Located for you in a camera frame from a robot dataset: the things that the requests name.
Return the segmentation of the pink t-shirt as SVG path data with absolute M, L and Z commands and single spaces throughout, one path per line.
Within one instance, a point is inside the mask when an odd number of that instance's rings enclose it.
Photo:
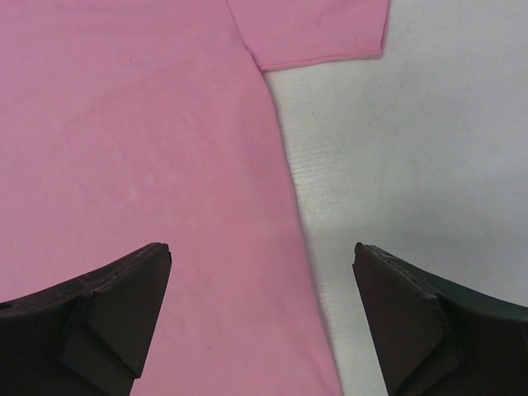
M 264 73 L 382 55 L 386 1 L 4 1 L 1 296 L 150 242 L 135 395 L 339 395 Z

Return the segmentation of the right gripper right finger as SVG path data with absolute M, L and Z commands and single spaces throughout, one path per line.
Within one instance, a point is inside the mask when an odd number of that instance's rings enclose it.
M 390 395 L 525 395 L 527 309 L 355 246 L 353 271 Z

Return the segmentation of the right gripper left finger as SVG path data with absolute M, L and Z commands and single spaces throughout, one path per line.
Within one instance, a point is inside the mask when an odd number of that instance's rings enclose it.
M 172 266 L 150 243 L 1 304 L 3 395 L 128 395 L 141 377 Z

